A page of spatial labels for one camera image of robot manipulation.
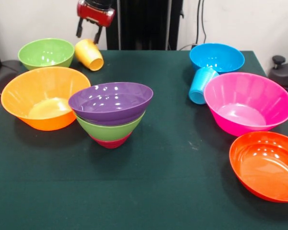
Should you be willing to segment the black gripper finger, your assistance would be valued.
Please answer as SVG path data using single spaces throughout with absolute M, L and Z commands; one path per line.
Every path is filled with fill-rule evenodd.
M 77 25 L 77 31 L 76 31 L 76 36 L 78 38 L 81 38 L 82 36 L 82 30 L 83 30 L 82 24 L 83 24 L 83 18 L 80 18 L 78 25 Z
M 99 39 L 100 39 L 100 36 L 101 36 L 102 29 L 103 29 L 102 26 L 98 27 L 98 31 L 97 31 L 97 33 L 95 34 L 95 37 L 94 37 L 94 44 L 98 44 L 99 43 Z

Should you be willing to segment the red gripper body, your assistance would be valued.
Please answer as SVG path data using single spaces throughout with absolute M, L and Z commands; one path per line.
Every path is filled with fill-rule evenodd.
M 98 26 L 109 27 L 115 16 L 112 0 L 79 0 L 77 15 Z

